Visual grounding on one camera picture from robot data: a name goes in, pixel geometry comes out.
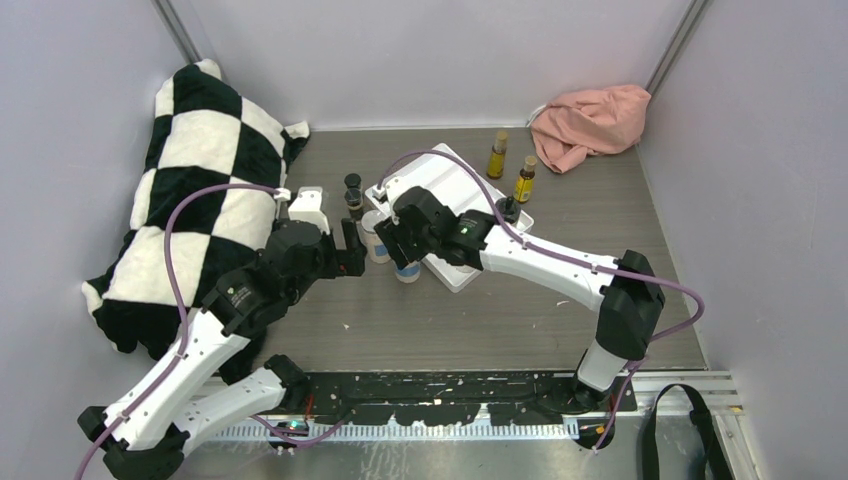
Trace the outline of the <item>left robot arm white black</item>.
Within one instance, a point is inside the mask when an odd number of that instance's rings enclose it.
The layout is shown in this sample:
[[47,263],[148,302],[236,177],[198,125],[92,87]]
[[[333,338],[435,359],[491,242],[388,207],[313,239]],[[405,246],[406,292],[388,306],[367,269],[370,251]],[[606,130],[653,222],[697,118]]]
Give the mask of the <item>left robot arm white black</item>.
[[332,232],[283,220],[265,249],[219,278],[199,312],[146,375],[108,407],[90,406],[78,423],[116,479],[168,479],[218,431],[277,408],[298,412],[309,377],[289,357],[274,355],[245,378],[204,399],[195,393],[213,373],[282,319],[319,279],[360,276],[366,247],[354,220],[341,222],[345,246]]

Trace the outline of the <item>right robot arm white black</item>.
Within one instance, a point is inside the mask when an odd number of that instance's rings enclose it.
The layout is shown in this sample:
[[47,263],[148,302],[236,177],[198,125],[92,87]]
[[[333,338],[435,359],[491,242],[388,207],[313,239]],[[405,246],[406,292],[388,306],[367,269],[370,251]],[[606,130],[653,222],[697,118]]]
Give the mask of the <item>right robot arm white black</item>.
[[665,305],[644,255],[628,250],[615,258],[569,249],[501,225],[491,213],[456,214],[420,186],[389,185],[384,195],[390,213],[376,232],[397,266],[433,255],[451,266],[527,280],[597,313],[594,339],[570,385],[580,408],[598,409],[619,372],[644,358]]

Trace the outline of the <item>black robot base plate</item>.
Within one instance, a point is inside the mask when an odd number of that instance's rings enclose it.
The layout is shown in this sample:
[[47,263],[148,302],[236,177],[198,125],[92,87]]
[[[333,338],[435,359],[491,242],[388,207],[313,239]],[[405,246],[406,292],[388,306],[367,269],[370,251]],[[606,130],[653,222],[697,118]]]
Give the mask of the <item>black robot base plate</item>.
[[606,419],[614,405],[634,412],[633,390],[621,391],[617,378],[606,399],[594,408],[571,398],[571,371],[312,372],[309,390],[298,406],[282,405],[270,415],[302,416],[334,424],[382,426],[469,425],[489,419],[495,426],[554,425],[566,416]]

